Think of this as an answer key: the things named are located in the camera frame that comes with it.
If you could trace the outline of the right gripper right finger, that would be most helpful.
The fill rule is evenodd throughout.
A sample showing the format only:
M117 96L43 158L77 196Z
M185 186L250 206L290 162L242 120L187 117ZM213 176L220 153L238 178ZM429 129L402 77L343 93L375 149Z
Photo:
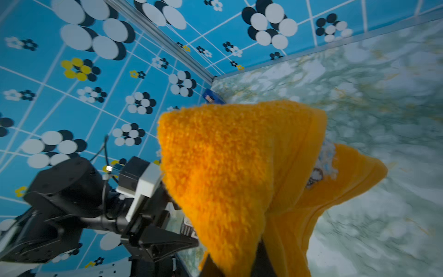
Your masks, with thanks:
M268 257L263 240L257 247L256 258L251 270L251 277L277 277Z

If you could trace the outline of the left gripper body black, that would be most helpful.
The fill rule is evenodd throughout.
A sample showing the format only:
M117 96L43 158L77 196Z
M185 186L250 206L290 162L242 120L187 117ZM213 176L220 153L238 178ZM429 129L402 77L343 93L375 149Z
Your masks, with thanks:
M166 230L170 202L165 187L161 185L152 197L144 199L135 216L121 235L121 242L133 259L157 263L177 252L199 246L198 239Z

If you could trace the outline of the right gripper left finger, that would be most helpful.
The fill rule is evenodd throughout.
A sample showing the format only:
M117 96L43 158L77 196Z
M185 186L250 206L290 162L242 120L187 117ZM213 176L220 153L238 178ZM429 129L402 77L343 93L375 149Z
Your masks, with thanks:
M223 272L213 262L210 255L205 259L203 269L200 271L199 277L224 277Z

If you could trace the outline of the orange towel cloth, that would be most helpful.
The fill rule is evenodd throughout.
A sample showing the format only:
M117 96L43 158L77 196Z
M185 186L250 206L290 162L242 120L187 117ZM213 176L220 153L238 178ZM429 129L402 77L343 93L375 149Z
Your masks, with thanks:
M383 180L382 161L326 139L290 100L204 105L159 120L163 182L225 277L250 277L263 240L277 277L308 277L318 218Z

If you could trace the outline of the newspaper print pouch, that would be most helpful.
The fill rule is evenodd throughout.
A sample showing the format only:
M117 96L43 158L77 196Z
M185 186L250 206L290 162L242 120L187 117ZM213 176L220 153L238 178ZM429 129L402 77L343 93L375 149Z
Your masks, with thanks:
M175 211L171 225L173 231L198 239L194 226L192 225L190 219L182 211Z

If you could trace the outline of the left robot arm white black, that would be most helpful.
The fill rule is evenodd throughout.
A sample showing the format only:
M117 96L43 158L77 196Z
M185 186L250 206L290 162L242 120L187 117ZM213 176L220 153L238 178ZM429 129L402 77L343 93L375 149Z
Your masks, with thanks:
M115 189L81 157L39 172L24 196L29 210L1 235L1 275L17 277L74 250L85 229L117 235L133 259L154 266L198 247L198 239L167 229L172 198L158 165L132 157L110 173Z

